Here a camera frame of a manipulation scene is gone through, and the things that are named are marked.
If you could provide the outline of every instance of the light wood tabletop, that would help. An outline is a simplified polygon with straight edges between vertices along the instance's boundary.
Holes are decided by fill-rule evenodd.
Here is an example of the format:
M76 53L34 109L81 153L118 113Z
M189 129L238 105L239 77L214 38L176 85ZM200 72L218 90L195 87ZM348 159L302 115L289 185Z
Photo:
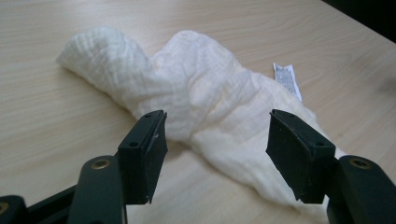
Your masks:
M108 95L55 62L72 35L99 25L119 29L147 55L194 30L268 77L273 63L293 64L303 102L330 139L396 182L396 46L319 0L3 0L0 196L32 205L75 185L84 162L114 154L134 126ZM153 203L128 206L130 223L314 223L188 147L168 147Z

